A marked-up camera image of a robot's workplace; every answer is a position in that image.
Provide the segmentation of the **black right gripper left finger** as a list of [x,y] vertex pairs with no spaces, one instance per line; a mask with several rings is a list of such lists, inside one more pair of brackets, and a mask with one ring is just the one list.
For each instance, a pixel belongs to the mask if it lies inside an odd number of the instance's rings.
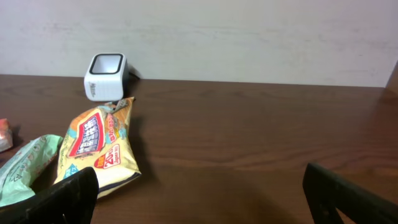
[[99,192],[93,168],[86,167],[37,195],[1,208],[1,224],[90,223]]

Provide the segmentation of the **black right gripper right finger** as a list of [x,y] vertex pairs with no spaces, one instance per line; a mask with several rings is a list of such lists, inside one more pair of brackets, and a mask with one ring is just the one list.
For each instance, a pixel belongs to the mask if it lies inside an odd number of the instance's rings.
[[315,223],[397,223],[397,205],[314,163],[307,164],[303,191]]

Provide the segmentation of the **mint green tissue pack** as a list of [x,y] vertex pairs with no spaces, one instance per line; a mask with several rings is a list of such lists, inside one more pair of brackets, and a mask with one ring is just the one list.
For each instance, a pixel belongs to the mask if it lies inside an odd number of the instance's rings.
[[8,206],[35,195],[30,187],[55,159],[63,138],[47,134],[22,147],[1,167],[1,206]]

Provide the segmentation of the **yellow orange snack bag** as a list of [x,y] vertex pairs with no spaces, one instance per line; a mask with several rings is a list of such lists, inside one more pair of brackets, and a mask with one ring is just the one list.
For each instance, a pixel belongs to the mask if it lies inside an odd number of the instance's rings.
[[129,142],[134,100],[99,105],[72,120],[59,150],[55,183],[91,167],[101,198],[141,176]]

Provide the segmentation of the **small orange snack packet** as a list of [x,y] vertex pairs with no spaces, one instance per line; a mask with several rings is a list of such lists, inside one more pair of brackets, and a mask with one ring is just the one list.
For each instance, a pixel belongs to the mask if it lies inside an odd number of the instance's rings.
[[7,119],[0,122],[0,152],[4,152],[13,146],[12,130]]

